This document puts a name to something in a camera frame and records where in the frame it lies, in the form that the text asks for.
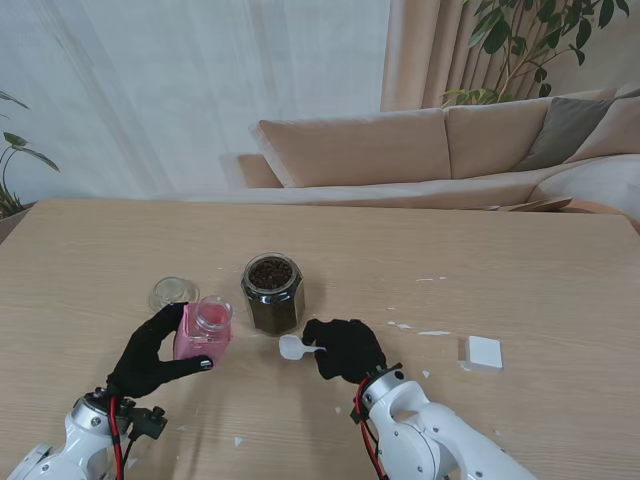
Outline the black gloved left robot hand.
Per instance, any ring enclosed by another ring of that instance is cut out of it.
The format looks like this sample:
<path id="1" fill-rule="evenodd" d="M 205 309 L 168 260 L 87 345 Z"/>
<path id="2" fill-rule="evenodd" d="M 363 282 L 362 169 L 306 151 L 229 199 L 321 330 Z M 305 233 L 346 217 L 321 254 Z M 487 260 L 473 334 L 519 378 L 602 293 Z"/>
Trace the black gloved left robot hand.
<path id="1" fill-rule="evenodd" d="M 178 331 L 186 303 L 169 304 L 131 335 L 114 370 L 108 375 L 107 393 L 116 397 L 145 397 L 161 385 L 213 368 L 206 355 L 161 361 L 163 341 Z"/>

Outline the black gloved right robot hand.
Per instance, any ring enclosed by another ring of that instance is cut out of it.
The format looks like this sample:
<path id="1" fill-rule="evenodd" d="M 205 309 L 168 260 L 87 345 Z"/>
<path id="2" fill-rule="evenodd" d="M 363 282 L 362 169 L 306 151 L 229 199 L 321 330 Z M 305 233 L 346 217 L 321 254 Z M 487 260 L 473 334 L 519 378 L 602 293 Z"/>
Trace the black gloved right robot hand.
<path id="1" fill-rule="evenodd" d="M 314 357 L 325 380 L 340 377 L 348 383 L 360 384 L 387 368 L 386 356 L 376 335 L 357 319 L 309 320 L 302 342 L 317 348 Z"/>

